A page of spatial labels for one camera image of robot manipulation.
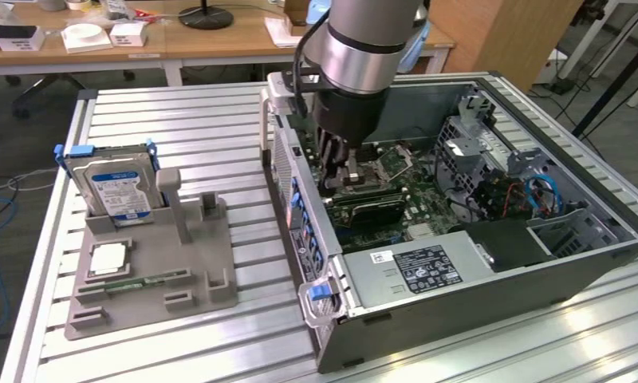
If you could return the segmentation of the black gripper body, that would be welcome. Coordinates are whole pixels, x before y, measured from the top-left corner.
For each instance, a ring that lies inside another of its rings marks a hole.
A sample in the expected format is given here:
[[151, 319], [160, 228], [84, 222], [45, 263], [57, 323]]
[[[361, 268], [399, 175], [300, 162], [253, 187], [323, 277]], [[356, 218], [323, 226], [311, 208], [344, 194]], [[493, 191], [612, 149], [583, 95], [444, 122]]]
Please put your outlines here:
[[359, 95], [339, 89], [315, 94], [317, 125], [349, 144], [361, 144], [376, 131], [388, 100], [388, 91]]

